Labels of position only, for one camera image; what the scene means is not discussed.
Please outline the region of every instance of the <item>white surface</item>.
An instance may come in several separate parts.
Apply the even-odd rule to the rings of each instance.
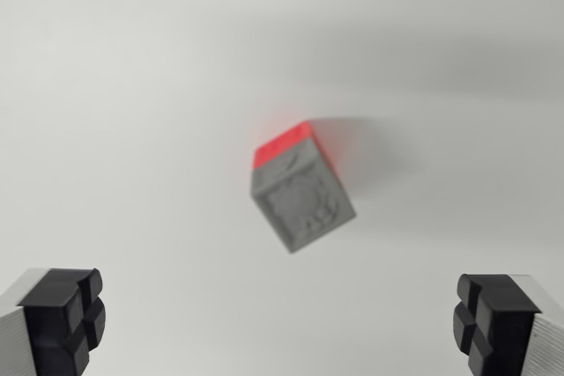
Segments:
[[[460,274],[564,304],[563,61],[562,0],[0,0],[0,287],[100,269],[89,376],[467,375]],[[251,152],[314,117],[359,216],[288,255]]]

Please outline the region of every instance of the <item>gray cube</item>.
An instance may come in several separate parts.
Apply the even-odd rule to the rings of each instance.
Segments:
[[[291,253],[356,216],[313,134],[253,171],[252,196]]]

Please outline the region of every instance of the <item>engraved pattern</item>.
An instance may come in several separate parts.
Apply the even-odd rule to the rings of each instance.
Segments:
[[[564,327],[537,314],[529,340],[523,376],[564,374]]]
[[[275,215],[299,238],[317,235],[336,218],[338,202],[313,169],[284,181],[268,194]]]

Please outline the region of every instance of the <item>3d printed cube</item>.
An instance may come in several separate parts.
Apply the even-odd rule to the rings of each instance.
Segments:
[[[97,269],[29,269],[0,297],[0,375],[80,376],[106,310]]]
[[[454,334],[474,376],[562,376],[564,310],[526,275],[462,275]]]
[[[256,150],[252,196],[290,252],[356,216],[303,122]]]

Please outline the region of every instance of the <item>cube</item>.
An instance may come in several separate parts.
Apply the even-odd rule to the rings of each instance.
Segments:
[[[97,269],[29,269],[0,296],[0,375],[80,376],[106,309]]]
[[[356,217],[308,122],[256,150],[251,194],[291,253]]]

